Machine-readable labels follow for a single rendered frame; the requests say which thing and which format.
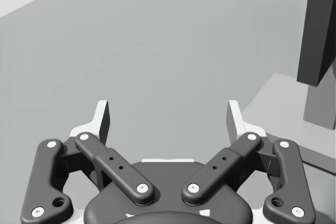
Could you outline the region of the grey stand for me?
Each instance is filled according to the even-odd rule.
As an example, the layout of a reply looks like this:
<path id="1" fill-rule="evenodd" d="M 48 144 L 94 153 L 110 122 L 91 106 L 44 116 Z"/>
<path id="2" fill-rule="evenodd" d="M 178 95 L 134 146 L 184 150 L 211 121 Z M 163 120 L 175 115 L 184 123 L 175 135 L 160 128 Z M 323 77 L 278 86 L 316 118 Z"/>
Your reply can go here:
<path id="1" fill-rule="evenodd" d="M 244 109 L 243 118 L 270 138 L 295 141 L 306 164 L 336 175 L 335 88 L 332 68 L 317 87 L 275 73 Z"/>

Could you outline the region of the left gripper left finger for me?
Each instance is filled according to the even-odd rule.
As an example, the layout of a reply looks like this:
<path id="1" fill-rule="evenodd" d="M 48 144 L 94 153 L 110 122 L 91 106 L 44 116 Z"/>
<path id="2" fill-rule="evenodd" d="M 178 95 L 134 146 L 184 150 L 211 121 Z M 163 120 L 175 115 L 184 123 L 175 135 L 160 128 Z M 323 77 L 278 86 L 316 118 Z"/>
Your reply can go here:
<path id="1" fill-rule="evenodd" d="M 69 174 L 82 171 L 99 189 L 117 185 L 136 205 L 154 200 L 154 186 L 117 151 L 106 147 L 110 126 L 109 105 L 98 102 L 91 122 L 71 130 L 62 142 L 49 139 L 37 146 L 20 214 L 21 223 L 64 223 L 74 214 L 63 188 Z"/>

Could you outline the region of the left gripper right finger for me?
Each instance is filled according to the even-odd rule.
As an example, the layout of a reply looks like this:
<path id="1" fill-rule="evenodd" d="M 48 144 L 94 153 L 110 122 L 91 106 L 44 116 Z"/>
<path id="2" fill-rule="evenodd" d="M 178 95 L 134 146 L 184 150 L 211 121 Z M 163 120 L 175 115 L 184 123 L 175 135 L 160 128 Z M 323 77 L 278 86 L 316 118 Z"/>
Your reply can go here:
<path id="1" fill-rule="evenodd" d="M 274 190 L 262 207 L 267 221 L 315 223 L 298 144 L 282 138 L 271 142 L 265 130 L 243 120 L 236 100 L 228 102 L 226 126 L 231 146 L 219 151 L 183 185 L 183 201 L 201 205 L 222 184 L 237 189 L 257 170 L 267 174 Z"/>

